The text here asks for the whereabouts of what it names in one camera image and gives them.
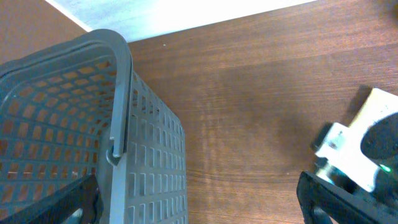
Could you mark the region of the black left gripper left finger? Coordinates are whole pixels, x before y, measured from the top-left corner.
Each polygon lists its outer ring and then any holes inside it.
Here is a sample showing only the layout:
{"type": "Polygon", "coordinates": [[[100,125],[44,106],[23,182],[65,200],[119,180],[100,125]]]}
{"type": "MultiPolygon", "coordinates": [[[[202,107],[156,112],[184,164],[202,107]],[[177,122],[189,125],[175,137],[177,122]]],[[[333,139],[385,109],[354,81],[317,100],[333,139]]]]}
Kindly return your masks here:
{"type": "Polygon", "coordinates": [[[99,223],[103,200],[96,176],[86,175],[1,223],[99,223]]]}

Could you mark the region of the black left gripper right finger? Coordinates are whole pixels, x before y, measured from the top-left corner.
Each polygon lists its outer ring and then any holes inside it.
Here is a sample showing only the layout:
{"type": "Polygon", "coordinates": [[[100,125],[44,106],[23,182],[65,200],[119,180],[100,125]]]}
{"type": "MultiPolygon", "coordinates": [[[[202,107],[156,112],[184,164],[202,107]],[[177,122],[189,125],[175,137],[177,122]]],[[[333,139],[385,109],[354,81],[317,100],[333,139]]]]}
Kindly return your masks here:
{"type": "Polygon", "coordinates": [[[303,171],[297,198],[305,223],[397,223],[397,211],[367,202],[319,177],[303,171]]]}

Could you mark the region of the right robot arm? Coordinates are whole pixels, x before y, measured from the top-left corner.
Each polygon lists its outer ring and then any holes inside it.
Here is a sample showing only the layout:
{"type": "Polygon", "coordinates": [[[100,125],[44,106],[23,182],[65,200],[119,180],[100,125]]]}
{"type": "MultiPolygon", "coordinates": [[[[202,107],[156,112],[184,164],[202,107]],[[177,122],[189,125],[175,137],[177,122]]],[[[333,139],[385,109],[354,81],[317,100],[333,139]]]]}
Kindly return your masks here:
{"type": "Polygon", "coordinates": [[[397,113],[389,115],[371,126],[361,140],[361,152],[375,163],[375,198],[394,209],[397,208],[397,113]]]}

